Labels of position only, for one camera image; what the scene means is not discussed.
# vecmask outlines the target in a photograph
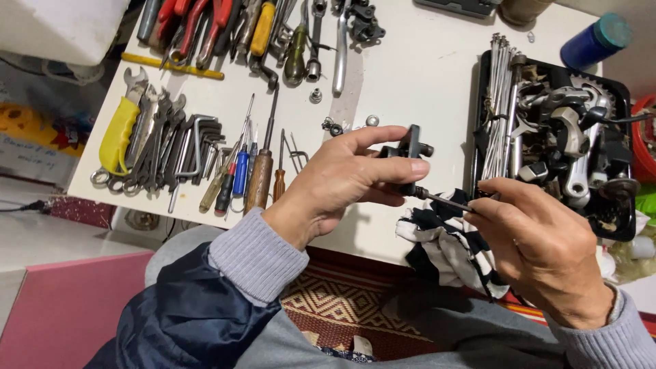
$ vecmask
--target pink surface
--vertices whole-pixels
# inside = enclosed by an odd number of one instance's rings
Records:
[[[0,369],[81,368],[144,289],[152,251],[27,268],[0,338]]]

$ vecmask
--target red bucket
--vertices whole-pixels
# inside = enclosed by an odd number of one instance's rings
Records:
[[[654,105],[656,94],[648,95],[640,99],[631,109],[631,114],[636,115],[645,106]],[[651,157],[647,145],[640,134],[640,122],[633,123],[633,177],[641,183],[656,184],[656,160]]]

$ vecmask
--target white table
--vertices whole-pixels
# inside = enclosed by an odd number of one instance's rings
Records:
[[[597,18],[579,11],[552,5],[542,14],[532,32],[535,43],[529,43],[528,30],[515,30],[500,19],[476,20],[450,12],[421,7],[411,0],[374,0],[376,16],[386,35],[380,45],[365,48],[348,55],[348,69],[352,80],[361,79],[358,86],[347,85],[346,90],[331,104],[334,54],[321,50],[319,58],[324,76],[316,83],[303,82],[296,88],[281,84],[276,112],[276,125],[271,149],[277,166],[280,129],[292,132],[298,149],[312,155],[326,138],[321,123],[328,115],[354,116],[354,123],[362,125],[370,114],[380,117],[381,125],[412,123],[422,127],[422,142],[435,147],[429,159],[432,169],[420,182],[432,192],[462,188],[468,181],[472,138],[470,127],[474,119],[472,95],[478,83],[477,61],[489,49],[492,33],[505,34],[513,46],[517,46],[530,58],[562,65],[560,47],[572,36],[593,23]],[[289,24],[298,24],[299,12],[295,10]],[[334,45],[337,38],[337,18],[326,14],[321,33],[322,43]],[[128,53],[149,55],[150,50],[138,44],[136,30],[127,47]],[[275,60],[268,59],[274,67]],[[75,172],[68,193],[80,198],[117,206],[170,215],[178,219],[205,223],[223,228],[234,226],[241,215],[232,213],[227,221],[216,217],[212,211],[198,212],[198,204],[208,181],[200,186],[183,184],[173,214],[167,213],[169,193],[162,190],[158,196],[142,191],[138,196],[113,195],[106,189],[96,189],[89,175],[100,167],[98,147],[120,96],[125,93],[123,70],[139,65],[122,62],[108,91],[105,103],[98,115],[89,138],[87,149]],[[224,81],[201,79],[194,76],[173,76],[168,71],[145,67],[150,83],[158,89],[164,86],[176,98],[182,92],[187,96],[185,111],[190,114],[208,114],[219,118],[230,146],[239,137],[251,93],[255,93],[252,119],[259,124],[260,147],[264,138],[272,96],[267,93],[266,82],[249,75],[246,67],[230,64],[226,60],[220,67],[226,75]],[[323,101],[317,105],[308,101],[313,88],[323,91]],[[337,112],[339,106],[351,106],[348,111]],[[289,158],[284,162],[289,184],[295,176]],[[407,207],[417,206],[420,200],[409,198]],[[240,202],[235,201],[236,208]],[[404,256],[412,243],[394,234],[397,219],[405,208],[384,207],[377,204],[356,204],[348,209],[342,223],[331,234],[315,239],[311,245],[352,255],[405,265]]]

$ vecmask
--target striped cloth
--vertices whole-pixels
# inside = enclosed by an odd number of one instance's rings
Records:
[[[459,189],[439,196],[459,204],[469,201]],[[495,270],[487,242],[462,219],[462,210],[427,200],[421,208],[406,210],[396,223],[396,234],[415,242],[405,260],[422,278],[435,280],[440,286],[467,286],[492,300],[508,292],[508,285]]]

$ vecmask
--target yellow rubber grip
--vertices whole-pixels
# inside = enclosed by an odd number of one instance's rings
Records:
[[[130,143],[132,126],[136,122],[136,117],[141,110],[132,101],[126,97],[121,97],[121,103],[114,112],[110,125],[102,137],[98,156],[100,164],[108,172],[114,175],[124,176],[128,173],[125,166],[125,151]],[[117,165],[121,166],[122,173],[116,171]]]
[[[276,6],[270,1],[262,4],[260,20],[257,21],[253,41],[251,42],[251,54],[255,56],[262,56],[264,54],[266,43],[269,41],[269,33],[271,33],[271,25],[275,12]]]

